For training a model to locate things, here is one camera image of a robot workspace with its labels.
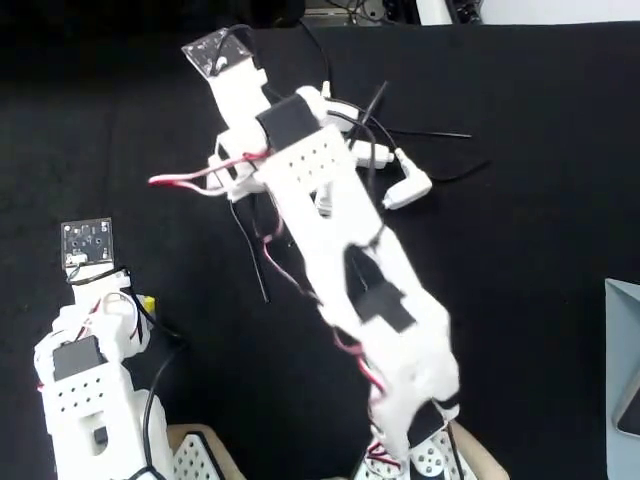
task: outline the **circuit board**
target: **circuit board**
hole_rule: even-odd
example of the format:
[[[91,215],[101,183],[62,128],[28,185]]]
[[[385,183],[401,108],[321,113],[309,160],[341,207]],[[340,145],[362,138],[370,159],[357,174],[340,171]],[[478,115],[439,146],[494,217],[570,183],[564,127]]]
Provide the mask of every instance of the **circuit board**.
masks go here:
[[[60,226],[60,237],[63,270],[114,261],[110,218],[65,222]]]

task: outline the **yellow part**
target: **yellow part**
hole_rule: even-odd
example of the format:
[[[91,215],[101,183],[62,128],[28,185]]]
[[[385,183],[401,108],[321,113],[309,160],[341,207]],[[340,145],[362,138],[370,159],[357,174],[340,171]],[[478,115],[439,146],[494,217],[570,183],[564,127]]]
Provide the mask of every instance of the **yellow part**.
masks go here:
[[[142,297],[142,306],[151,315],[156,313],[156,299],[155,298],[147,297],[147,296]]]

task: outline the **white plug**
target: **white plug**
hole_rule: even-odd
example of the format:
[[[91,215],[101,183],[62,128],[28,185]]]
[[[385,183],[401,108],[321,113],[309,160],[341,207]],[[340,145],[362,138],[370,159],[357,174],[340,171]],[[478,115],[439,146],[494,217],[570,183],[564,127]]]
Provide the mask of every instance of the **white plug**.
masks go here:
[[[324,98],[331,98],[331,82],[329,80],[322,82],[322,91],[320,94]]]
[[[385,193],[382,205],[387,210],[402,208],[424,197],[433,186],[427,174],[420,170],[401,148],[395,150],[395,155],[407,178],[396,183]]]
[[[356,140],[351,148],[351,153],[358,159],[357,167],[369,168],[369,162],[371,161],[371,144],[369,142]],[[378,170],[393,161],[393,153],[385,145],[376,144],[374,153],[375,167]]]
[[[314,203],[320,215],[323,217],[331,216],[331,209],[333,206],[331,202],[331,183],[325,183],[318,188]]]

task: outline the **black fabric background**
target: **black fabric background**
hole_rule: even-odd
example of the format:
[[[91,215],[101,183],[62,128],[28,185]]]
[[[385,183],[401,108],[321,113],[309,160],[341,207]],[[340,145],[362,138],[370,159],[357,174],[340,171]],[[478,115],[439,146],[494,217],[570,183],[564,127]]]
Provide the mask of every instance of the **black fabric background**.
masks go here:
[[[388,126],[475,135],[398,138],[425,169],[469,148],[492,161],[387,216],[451,312],[461,422],[514,479],[605,478],[603,280],[640,280],[640,26],[318,34],[337,96],[364,103],[387,79]],[[367,441],[364,379],[269,269],[262,303],[226,202],[145,186],[203,165],[222,128],[180,53],[192,38],[1,52],[3,478],[54,478],[32,348],[71,300],[59,223],[102,215],[138,290],[191,341],[160,388],[171,423],[213,426],[248,478],[348,474]],[[302,32],[257,38],[279,91],[319,83]],[[275,255],[300,271],[293,249]],[[153,343],[132,362],[139,386],[167,351]]]

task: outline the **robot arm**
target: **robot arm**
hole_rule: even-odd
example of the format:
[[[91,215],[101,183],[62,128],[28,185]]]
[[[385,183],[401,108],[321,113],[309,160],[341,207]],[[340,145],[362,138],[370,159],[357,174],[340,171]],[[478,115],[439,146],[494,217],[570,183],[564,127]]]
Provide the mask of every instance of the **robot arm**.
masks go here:
[[[302,87],[274,105],[265,103],[264,71],[228,34],[223,29],[183,49],[208,81],[229,127],[218,136],[209,167],[228,161],[221,152],[229,158],[246,152],[268,152],[268,157],[234,165],[235,177],[222,168],[209,173],[208,191],[226,194],[232,202],[269,192],[304,258],[322,317],[359,343],[361,368],[372,381],[374,436],[391,455],[405,460],[412,446],[407,433],[425,404],[441,402],[446,420],[459,410],[449,315],[420,284],[356,174],[357,157],[339,130],[344,125],[331,115],[337,104],[313,87]],[[319,191],[330,196],[328,217],[311,198]],[[352,262],[367,267],[365,292],[349,288]]]
[[[127,293],[127,272],[114,270],[110,220],[65,224],[62,236],[63,265],[76,303],[60,310],[34,354],[57,475],[60,480],[132,478],[147,467],[142,424],[149,392],[134,391],[121,362],[147,348],[149,324]],[[153,466],[170,479],[166,427],[164,409],[154,398]]]

